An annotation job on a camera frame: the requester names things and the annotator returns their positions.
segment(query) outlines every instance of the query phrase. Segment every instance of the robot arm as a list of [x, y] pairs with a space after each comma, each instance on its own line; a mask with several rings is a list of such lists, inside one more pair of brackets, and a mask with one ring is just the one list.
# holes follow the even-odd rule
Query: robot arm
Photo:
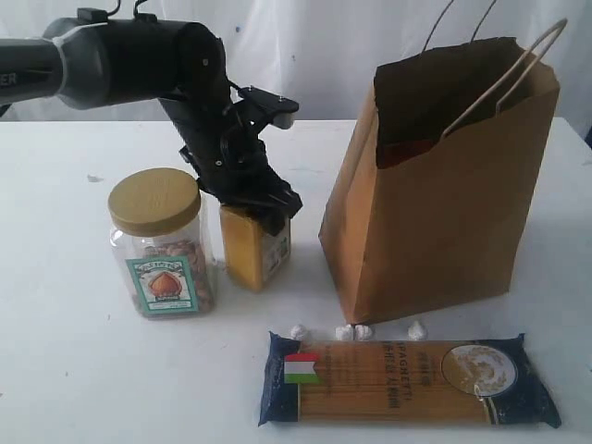
[[[56, 95], [76, 109], [158, 99], [203, 191], [247, 209], [271, 234], [302, 201], [267, 163], [258, 135], [291, 126], [298, 104], [228, 80], [222, 41], [204, 25], [83, 8], [37, 40], [0, 40], [0, 106]], [[233, 103], [230, 90], [242, 100]]]

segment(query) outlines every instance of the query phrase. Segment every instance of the paper bag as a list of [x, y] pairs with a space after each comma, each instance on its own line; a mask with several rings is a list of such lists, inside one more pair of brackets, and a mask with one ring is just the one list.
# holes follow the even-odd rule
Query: paper bag
[[319, 233], [348, 322], [508, 291], [560, 89], [552, 42], [531, 50], [558, 25], [526, 52], [489, 39], [376, 70]]

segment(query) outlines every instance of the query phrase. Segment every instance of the table surface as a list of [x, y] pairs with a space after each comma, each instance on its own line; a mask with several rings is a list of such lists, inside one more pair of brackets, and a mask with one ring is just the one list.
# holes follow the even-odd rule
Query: table surface
[[[254, 295], [219, 276], [203, 318], [149, 321], [133, 310], [110, 252], [106, 199], [128, 174], [188, 169], [167, 122], [1, 123], [0, 442], [590, 442], [592, 151], [556, 118], [509, 294], [376, 326], [404, 339], [508, 338], [526, 350], [563, 427], [275, 425], [257, 428], [267, 330], [343, 324], [317, 240], [352, 121], [267, 129], [271, 164], [298, 191], [290, 262]], [[102, 178], [89, 181], [87, 175]], [[217, 203], [207, 200], [222, 258]]]

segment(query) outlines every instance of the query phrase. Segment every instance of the white curtain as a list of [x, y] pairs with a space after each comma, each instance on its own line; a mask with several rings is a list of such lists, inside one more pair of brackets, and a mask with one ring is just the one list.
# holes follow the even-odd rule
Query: white curtain
[[[490, 0], [456, 0], [432, 46], [466, 42]], [[0, 37], [39, 35], [80, 6], [115, 0], [0, 0]], [[222, 37], [228, 75], [301, 103], [298, 118], [355, 118], [377, 65], [417, 54], [448, 0], [150, 0], [163, 19], [201, 21]], [[118, 17], [131, 17], [123, 0]], [[584, 135], [592, 125], [592, 1], [499, 0], [478, 34], [526, 46], [558, 19], [567, 29], [544, 61], [561, 82], [558, 115]], [[56, 99], [17, 104], [15, 120], [165, 119], [157, 102], [74, 111]]]

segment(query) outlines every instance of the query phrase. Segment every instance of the jar lid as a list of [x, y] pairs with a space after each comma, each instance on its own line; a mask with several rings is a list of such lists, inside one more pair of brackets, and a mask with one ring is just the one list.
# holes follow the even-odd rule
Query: jar lid
[[177, 231], [199, 213], [202, 198], [195, 179], [174, 168], [154, 168], [121, 180], [109, 194], [113, 223], [132, 236]]

